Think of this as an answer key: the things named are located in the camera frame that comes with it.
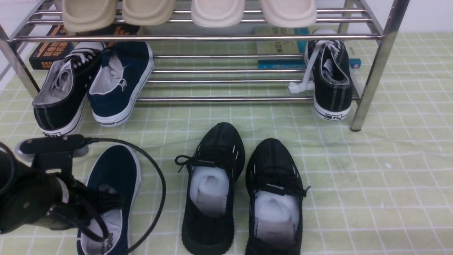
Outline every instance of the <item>beige slipper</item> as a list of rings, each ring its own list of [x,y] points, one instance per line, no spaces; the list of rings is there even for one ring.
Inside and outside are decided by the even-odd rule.
[[[63,24],[71,32],[102,29],[115,20],[118,0],[63,0]]]
[[[123,0],[123,19],[132,25],[159,25],[167,22],[176,0]]]

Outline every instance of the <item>slipper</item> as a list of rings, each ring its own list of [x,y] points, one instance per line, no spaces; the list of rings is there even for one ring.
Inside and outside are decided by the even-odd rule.
[[[192,0],[192,21],[201,27],[228,27],[244,16],[246,0]]]
[[[118,0],[63,0],[63,24],[71,32],[107,27],[115,20]]]
[[[176,0],[123,0],[123,19],[132,25],[159,25],[167,22]]]
[[[264,18],[278,27],[299,28],[316,23],[314,0],[260,0]]]

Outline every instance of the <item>shoe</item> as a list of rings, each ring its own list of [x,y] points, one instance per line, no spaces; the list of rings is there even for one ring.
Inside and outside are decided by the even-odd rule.
[[[63,0],[63,25],[71,32],[107,27],[115,20],[118,0]]]
[[[332,29],[317,29],[313,34],[335,34]],[[305,48],[303,83],[308,82],[310,72],[314,79],[315,113],[326,120],[344,119],[351,110],[353,85],[349,56],[341,41],[313,40]]]
[[[123,19],[132,25],[159,25],[167,22],[176,0],[123,0]]]
[[[46,136],[74,133],[79,127],[87,91],[101,66],[103,43],[79,43],[55,61],[33,100],[33,112]]]
[[[284,28],[308,27],[316,23],[314,0],[260,0],[267,22]]]
[[[246,186],[250,197],[246,255],[299,255],[307,190],[279,140],[269,138],[256,147],[247,165]]]
[[[87,187],[121,194],[124,209],[111,210],[101,215],[109,231],[109,237],[104,242],[95,242],[81,231],[78,232],[79,255],[126,254],[130,247],[131,209],[140,184],[140,165],[131,148],[115,145],[102,153],[88,175]],[[91,221],[88,228],[102,236],[102,231],[95,220]]]
[[[103,50],[101,70],[88,91],[93,117],[101,126],[126,122],[153,65],[146,42],[121,42]]]
[[[192,21],[201,27],[228,27],[244,16],[246,0],[192,0]]]
[[[244,145],[237,130],[219,123],[201,140],[193,157],[175,163],[189,171],[182,227],[186,249],[194,255],[222,255],[234,238],[234,185],[244,168]]]

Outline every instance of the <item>black canvas sneaker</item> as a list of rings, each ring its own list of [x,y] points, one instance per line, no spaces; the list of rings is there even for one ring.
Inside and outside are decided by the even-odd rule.
[[[313,34],[335,34],[335,31],[322,28]],[[316,114],[331,121],[344,119],[351,109],[353,92],[349,56],[344,43],[337,40],[309,41],[305,49],[305,63],[305,83],[310,72],[313,73]]]
[[[64,59],[55,61],[33,100],[33,112],[46,136],[73,133],[80,124],[87,91],[101,67],[103,43],[79,43]]]

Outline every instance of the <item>black sneaker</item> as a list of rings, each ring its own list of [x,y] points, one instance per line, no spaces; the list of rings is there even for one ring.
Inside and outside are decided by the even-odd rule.
[[[182,227],[186,249],[194,255],[221,255],[234,238],[234,185],[244,168],[244,145],[237,130],[219,123],[201,140],[187,165],[189,182]]]
[[[246,255],[299,255],[307,190],[279,140],[269,138],[256,147],[247,165],[246,185],[250,197]]]
[[[313,34],[335,34],[335,31],[322,28]],[[305,49],[304,82],[308,82],[310,71],[314,79],[314,109],[326,120],[344,119],[351,109],[353,84],[351,80],[349,56],[341,41],[313,40]]]
[[[103,43],[79,43],[64,59],[55,61],[33,100],[33,112],[46,136],[76,131],[87,91],[101,67]]]

